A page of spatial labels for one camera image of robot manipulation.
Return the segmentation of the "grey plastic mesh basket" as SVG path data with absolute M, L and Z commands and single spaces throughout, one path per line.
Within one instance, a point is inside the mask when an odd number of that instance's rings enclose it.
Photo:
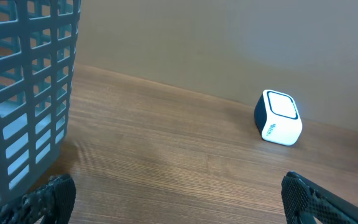
M 80 14 L 80 0 L 0 1 L 0 207 L 59 157 Z

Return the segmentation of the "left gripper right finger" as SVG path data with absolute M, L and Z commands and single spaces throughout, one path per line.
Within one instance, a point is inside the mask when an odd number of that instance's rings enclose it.
M 357 206 L 294 171 L 284 176 L 281 196 L 288 224 L 358 224 Z

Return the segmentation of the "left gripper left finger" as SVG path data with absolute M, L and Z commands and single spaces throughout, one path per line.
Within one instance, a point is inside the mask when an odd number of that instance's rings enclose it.
M 70 174 L 51 176 L 47 184 L 17 197 L 0 207 L 0 224 L 67 224 L 76 199 Z

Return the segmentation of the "white barcode scanner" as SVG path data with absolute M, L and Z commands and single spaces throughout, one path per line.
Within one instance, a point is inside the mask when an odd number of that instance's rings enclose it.
M 288 94 L 264 90 L 254 108 L 254 121 L 263 140 L 292 146 L 303 124 L 295 100 Z

